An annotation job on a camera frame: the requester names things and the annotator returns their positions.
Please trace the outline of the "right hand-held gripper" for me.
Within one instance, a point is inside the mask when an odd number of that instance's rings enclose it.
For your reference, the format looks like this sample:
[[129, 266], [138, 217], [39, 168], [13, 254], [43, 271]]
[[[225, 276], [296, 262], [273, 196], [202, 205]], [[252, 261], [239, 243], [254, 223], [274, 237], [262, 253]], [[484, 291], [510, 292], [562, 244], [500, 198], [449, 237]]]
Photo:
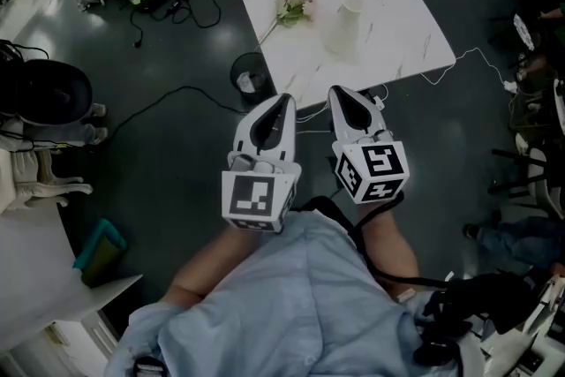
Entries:
[[356, 204], [393, 200], [410, 177], [403, 143], [391, 140], [378, 106], [362, 94], [335, 85], [328, 103], [337, 180]]

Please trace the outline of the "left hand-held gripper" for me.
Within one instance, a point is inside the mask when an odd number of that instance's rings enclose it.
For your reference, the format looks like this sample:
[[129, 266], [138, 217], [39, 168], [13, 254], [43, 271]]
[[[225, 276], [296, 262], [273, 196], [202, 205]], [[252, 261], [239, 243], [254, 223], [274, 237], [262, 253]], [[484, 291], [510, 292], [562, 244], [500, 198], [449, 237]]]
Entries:
[[302, 172], [293, 162], [296, 121], [294, 98], [278, 94], [237, 125], [234, 151], [228, 155], [230, 168], [222, 172], [222, 217], [232, 226], [270, 233], [283, 230]]

